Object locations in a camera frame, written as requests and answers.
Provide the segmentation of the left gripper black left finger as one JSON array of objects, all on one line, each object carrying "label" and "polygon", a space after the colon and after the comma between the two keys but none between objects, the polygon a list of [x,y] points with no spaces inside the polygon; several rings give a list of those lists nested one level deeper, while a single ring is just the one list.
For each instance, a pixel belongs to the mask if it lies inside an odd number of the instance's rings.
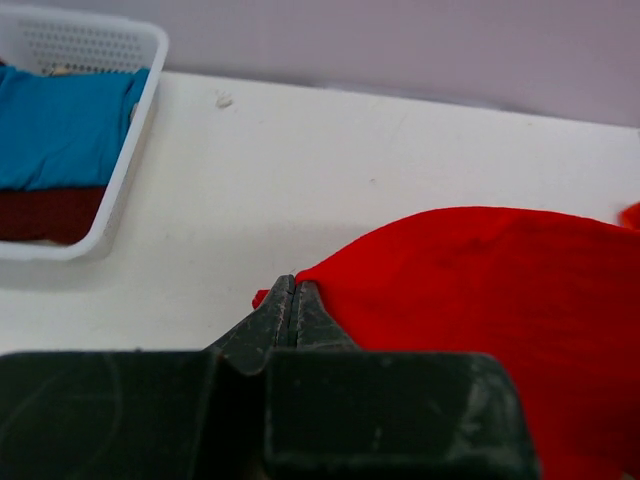
[{"label": "left gripper black left finger", "polygon": [[1,359],[5,479],[262,479],[265,387],[295,286],[190,351],[40,351]]}]

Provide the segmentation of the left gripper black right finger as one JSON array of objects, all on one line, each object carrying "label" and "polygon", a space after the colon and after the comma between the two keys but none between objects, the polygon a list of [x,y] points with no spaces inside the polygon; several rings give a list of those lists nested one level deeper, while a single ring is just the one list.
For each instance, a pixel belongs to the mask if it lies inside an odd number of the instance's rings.
[{"label": "left gripper black right finger", "polygon": [[274,479],[541,475],[517,389],[495,358],[365,351],[310,282],[296,288],[288,344],[264,372],[264,467]]}]

